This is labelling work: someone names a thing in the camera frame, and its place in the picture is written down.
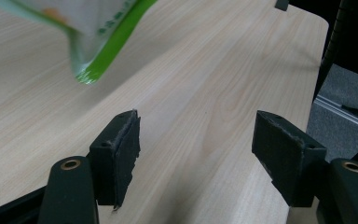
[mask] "plastic bag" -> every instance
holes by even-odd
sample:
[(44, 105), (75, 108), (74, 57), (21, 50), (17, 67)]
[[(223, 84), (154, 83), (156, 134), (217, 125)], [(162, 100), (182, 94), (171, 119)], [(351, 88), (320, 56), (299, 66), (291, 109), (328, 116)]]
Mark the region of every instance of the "plastic bag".
[(76, 78), (92, 83), (116, 58), (157, 0), (0, 0), (0, 7), (49, 23), (69, 37)]

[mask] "green plastic bag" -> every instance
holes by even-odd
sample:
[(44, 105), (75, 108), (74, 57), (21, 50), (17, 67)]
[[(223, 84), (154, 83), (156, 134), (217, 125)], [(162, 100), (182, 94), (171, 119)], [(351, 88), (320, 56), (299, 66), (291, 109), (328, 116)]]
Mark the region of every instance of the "green plastic bag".
[(69, 37), (77, 80), (98, 80), (157, 0), (0, 0), (0, 7), (46, 22)]

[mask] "wood grain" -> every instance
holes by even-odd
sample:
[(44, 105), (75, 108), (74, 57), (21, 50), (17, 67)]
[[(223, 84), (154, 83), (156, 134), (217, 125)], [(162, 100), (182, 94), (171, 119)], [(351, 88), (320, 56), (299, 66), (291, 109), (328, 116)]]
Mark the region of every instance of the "wood grain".
[(68, 40), (0, 9), (0, 205), (86, 155), (138, 109), (141, 155), (123, 206), (101, 223), (284, 223), (288, 207), (251, 153), (255, 112), (305, 130), (327, 23), (273, 0), (159, 0), (92, 85)]

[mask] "gray fabric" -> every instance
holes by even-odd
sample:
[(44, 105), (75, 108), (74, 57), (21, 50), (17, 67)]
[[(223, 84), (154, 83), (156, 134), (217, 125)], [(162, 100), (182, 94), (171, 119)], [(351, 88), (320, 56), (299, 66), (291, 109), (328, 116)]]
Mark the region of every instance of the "gray fabric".
[[(320, 95), (340, 105), (358, 107), (358, 74), (333, 65)], [(350, 159), (358, 152), (358, 125), (313, 104), (307, 134), (327, 147), (326, 159)]]

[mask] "wooden table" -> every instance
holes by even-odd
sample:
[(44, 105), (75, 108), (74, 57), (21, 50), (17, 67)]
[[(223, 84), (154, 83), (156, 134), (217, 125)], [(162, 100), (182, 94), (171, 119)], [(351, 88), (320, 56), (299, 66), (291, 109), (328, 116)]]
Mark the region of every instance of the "wooden table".
[(0, 205), (88, 153), (138, 109), (141, 155), (101, 223), (284, 223), (288, 206), (251, 152), (256, 110), (306, 129), (327, 23), (275, 0), (159, 0), (92, 85), (59, 30), (0, 9)]

